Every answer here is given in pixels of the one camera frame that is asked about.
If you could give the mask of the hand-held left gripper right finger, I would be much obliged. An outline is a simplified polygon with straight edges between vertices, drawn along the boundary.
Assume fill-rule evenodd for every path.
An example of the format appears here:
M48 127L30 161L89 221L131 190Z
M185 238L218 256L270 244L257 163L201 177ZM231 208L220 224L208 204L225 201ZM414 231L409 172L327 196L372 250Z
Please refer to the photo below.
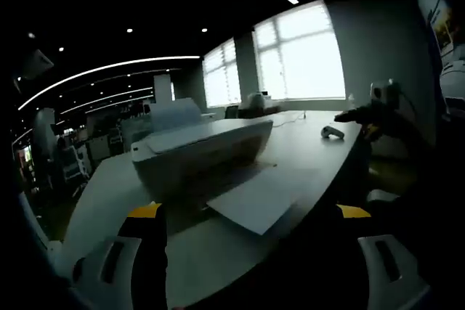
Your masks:
M416 257L367 211L331 206L331 288L335 309L421 309L430 286Z

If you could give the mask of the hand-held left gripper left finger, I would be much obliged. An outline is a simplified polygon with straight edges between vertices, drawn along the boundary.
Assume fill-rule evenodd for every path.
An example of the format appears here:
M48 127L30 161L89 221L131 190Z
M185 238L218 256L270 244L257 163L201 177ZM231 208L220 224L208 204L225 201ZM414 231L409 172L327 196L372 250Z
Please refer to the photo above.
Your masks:
M99 242L73 268L73 286L89 309L167 309L164 207L134 209L118 234Z

